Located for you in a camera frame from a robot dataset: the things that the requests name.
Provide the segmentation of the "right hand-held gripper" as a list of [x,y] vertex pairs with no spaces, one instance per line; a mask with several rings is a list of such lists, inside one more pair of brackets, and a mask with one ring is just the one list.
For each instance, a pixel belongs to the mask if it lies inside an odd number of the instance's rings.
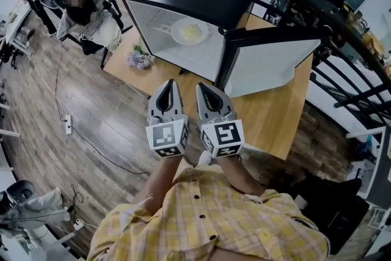
[[244,145],[242,120],[231,99],[213,85],[196,85],[200,139],[212,158],[239,154]]

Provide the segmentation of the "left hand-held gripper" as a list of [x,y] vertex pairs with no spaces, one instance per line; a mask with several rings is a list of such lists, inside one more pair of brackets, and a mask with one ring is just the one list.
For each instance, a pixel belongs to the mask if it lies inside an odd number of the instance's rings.
[[189,136],[188,116],[183,112],[176,80],[169,79],[158,87],[149,99],[148,110],[145,130],[150,150],[161,158],[184,155]]

